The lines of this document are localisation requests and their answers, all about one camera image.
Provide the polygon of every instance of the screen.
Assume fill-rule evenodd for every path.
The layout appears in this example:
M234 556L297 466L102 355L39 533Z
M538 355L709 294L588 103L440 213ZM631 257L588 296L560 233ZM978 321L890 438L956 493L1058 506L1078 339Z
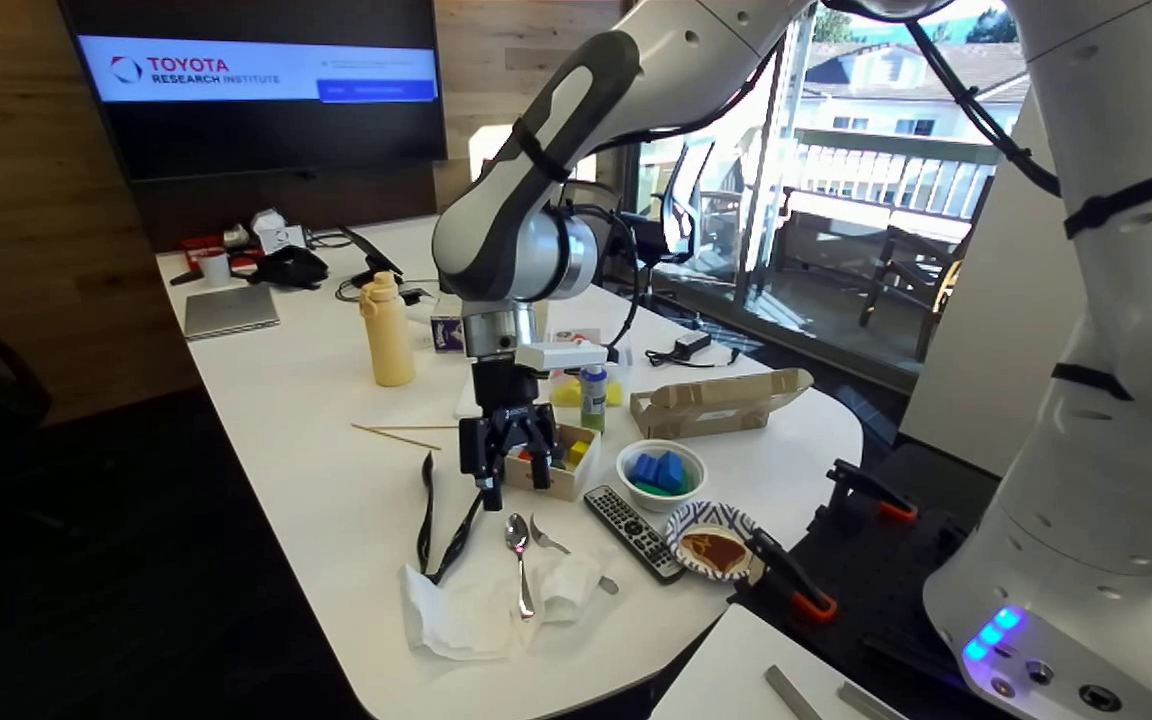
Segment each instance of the screen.
M69 0L134 183L446 161L431 0Z

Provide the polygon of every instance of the brown box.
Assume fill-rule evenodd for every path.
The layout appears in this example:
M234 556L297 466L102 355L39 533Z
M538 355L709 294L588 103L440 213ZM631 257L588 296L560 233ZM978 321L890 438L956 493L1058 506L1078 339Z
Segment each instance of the brown box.
M714 438L765 430L769 414L814 387L814 373L781 370L762 378L665 384L656 394L631 394L629 414L646 438Z
M580 440L588 450L583 450L577 469L548 469L548 488L538 488L538 493L577 502L583 493L593 469L602 466L602 432L560 424L558 440L560 440L560 458L567 458L567 450L580 445ZM517 460L517 458L506 458L506 484L510 488L531 488L531 466Z

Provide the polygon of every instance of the mustard bottle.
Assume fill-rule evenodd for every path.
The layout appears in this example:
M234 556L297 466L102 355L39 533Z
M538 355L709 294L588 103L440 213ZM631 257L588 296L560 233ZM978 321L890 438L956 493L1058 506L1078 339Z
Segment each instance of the mustard bottle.
M407 335L407 310L393 274L376 274L361 294L361 313L370 323L373 382L381 387L401 387L418 382L418 355Z

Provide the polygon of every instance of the white cup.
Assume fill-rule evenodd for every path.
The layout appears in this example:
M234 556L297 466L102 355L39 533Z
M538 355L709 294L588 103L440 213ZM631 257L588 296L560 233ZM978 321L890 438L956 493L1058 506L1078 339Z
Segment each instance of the white cup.
M204 257L199 267L204 267L204 284L207 284L207 290L221 290L221 284L234 282L234 275L228 275L228 252Z

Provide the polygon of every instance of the plate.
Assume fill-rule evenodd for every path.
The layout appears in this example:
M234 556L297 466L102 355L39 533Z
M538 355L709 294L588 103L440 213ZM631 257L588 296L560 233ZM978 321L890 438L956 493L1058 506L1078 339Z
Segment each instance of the plate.
M758 576L762 560L743 550L742 536L754 536L758 522L747 522L732 506L684 506L667 526L665 526L665 545L674 556L704 576L704 579L743 579Z

